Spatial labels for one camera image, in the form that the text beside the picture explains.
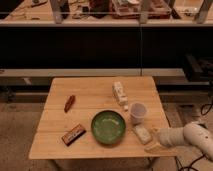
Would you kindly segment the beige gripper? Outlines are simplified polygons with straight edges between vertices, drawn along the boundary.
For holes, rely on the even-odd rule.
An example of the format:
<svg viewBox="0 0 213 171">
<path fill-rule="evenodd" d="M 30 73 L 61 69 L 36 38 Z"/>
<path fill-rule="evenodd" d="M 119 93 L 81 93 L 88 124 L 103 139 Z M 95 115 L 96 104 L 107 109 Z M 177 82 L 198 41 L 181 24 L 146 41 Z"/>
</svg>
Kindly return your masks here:
<svg viewBox="0 0 213 171">
<path fill-rule="evenodd" d="M 165 151 L 166 147 L 161 145 L 158 140 L 158 130 L 152 129 L 151 135 L 152 135 L 152 141 L 144 147 L 144 151 L 147 153 L 160 153 L 162 151 Z"/>
</svg>

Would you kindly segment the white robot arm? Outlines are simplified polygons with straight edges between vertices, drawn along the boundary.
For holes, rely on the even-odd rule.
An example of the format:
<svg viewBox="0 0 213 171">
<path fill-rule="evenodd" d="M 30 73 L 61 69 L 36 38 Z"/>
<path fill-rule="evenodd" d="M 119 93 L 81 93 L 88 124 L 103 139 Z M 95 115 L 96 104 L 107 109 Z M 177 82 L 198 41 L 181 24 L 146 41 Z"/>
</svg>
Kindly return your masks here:
<svg viewBox="0 0 213 171">
<path fill-rule="evenodd" d="M 145 148 L 146 152 L 161 151 L 177 146 L 193 146 L 213 162 L 213 135 L 202 124 L 191 122 L 184 127 L 162 128 L 156 132 L 157 141 Z"/>
</svg>

